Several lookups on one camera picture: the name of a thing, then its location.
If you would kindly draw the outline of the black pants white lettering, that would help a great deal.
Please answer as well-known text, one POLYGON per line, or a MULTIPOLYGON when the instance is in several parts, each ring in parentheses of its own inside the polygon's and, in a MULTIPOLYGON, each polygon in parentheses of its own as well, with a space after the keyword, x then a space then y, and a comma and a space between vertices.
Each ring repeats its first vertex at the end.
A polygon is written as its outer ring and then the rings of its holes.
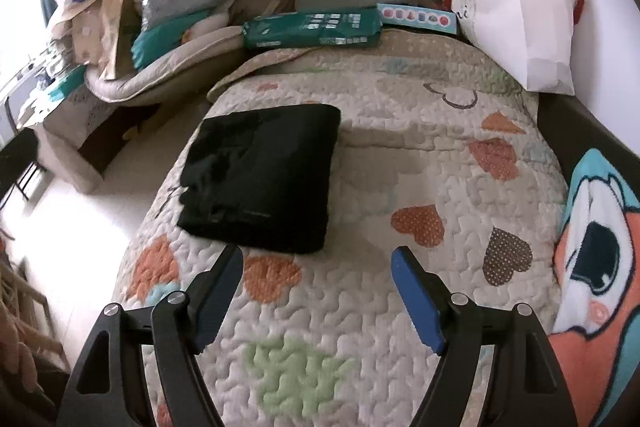
POLYGON ((340 124, 326 104, 204 119, 180 174, 179 228, 274 253, 321 251, 340 124))

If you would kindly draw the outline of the light wooden chair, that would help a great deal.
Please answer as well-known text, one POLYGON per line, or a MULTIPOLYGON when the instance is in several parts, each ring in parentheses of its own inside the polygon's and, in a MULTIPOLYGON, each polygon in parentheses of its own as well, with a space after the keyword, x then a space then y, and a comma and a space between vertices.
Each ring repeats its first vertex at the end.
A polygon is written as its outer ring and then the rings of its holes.
POLYGON ((64 357, 58 340, 44 335, 34 322, 25 320, 22 297, 30 297, 28 283, 14 270, 6 250, 11 236, 1 231, 1 382, 28 404, 60 408, 68 373, 48 358, 64 357))

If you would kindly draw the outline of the cartoon fleece blanket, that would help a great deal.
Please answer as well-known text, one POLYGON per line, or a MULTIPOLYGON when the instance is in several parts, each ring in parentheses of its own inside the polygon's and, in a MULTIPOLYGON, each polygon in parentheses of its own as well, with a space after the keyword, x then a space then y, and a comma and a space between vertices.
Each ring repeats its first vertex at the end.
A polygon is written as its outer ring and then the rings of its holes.
POLYGON ((639 364, 639 199, 596 148, 570 178, 553 270, 561 302, 549 340, 578 424, 599 426, 639 364))

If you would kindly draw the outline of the dark wooden chair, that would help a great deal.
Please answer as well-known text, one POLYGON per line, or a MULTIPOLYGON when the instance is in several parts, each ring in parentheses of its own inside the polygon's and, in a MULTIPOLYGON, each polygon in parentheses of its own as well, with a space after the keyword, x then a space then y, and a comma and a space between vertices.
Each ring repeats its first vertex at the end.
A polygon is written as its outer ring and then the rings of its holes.
POLYGON ((13 192, 35 206, 52 181, 50 171, 39 161, 39 141, 35 131, 24 128, 1 149, 1 206, 6 207, 13 192))

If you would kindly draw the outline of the quilted heart pattern bedspread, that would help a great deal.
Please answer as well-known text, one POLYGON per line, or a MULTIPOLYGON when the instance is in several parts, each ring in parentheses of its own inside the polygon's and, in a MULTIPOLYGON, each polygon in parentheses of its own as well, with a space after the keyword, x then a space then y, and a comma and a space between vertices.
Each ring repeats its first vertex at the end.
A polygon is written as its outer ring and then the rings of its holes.
POLYGON ((326 243, 244 249, 242 283, 198 365, 229 426, 405 426, 438 358, 390 276, 410 247, 481 306, 552 326, 566 183, 538 98, 458 40, 388 30, 372 49, 275 50, 209 92, 210 115, 324 103, 342 114, 326 243))

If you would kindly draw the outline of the table with white cloth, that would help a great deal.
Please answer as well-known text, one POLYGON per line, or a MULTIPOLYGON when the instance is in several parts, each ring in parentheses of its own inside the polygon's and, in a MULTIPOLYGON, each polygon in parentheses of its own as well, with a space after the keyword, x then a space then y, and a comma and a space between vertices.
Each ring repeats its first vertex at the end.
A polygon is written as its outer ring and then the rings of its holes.
POLYGON ((158 111, 156 104, 118 105, 102 101, 86 85, 91 66, 77 66, 35 92, 21 109, 22 125, 35 132, 39 164, 77 192, 89 194, 108 165, 158 111))

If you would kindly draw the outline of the beige cushioned lounge chair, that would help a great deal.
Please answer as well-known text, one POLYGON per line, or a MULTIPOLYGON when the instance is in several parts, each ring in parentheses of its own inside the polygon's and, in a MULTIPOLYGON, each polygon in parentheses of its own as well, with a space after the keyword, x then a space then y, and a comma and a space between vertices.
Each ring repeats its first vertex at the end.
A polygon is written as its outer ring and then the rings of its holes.
POLYGON ((242 62, 242 27, 228 26, 187 42, 141 72, 119 79, 101 79, 98 70, 88 66, 85 85, 107 104, 148 106, 175 102, 214 87, 242 62))

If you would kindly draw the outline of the teal plush cushion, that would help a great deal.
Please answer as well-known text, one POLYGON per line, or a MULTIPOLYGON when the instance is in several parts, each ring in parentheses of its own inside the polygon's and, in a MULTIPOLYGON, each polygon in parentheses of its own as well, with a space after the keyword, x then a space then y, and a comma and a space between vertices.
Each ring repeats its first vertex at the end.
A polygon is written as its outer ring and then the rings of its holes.
POLYGON ((183 34, 210 14, 212 14, 211 10, 194 12, 166 20, 151 29, 141 31, 131 47, 134 69, 140 72, 158 58, 178 48, 182 43, 183 34))

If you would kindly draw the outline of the brown cardboard box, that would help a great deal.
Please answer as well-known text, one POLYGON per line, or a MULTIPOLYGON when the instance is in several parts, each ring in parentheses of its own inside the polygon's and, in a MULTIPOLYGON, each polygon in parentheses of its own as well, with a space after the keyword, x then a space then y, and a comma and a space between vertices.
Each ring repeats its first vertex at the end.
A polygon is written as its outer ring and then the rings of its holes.
POLYGON ((134 71, 131 47, 141 28, 134 0, 66 0, 48 23, 51 39, 72 39, 75 62, 103 81, 134 71))

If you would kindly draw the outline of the light blue toy box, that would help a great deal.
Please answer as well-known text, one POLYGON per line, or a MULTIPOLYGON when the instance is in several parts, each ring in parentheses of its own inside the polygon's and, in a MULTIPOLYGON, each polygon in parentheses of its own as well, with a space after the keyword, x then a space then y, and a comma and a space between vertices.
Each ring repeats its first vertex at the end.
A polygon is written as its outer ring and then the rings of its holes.
POLYGON ((421 8, 420 6, 379 3, 378 14, 386 26, 458 34, 457 17, 453 12, 421 8))

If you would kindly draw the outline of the white pillow red print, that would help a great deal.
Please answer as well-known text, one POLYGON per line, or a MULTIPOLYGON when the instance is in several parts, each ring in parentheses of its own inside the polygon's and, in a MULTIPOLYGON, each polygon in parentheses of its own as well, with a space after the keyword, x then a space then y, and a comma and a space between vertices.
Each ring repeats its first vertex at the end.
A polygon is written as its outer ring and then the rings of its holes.
POLYGON ((529 92, 573 95, 570 56, 584 0, 442 0, 461 31, 529 92))

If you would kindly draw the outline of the green long box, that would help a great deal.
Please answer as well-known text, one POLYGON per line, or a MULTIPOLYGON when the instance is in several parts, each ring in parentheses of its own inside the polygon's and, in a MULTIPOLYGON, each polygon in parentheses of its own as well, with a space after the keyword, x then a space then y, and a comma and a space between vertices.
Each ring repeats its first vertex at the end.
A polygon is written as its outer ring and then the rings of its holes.
POLYGON ((292 12, 256 17, 242 25, 249 48, 376 46, 382 22, 375 8, 333 12, 292 12))

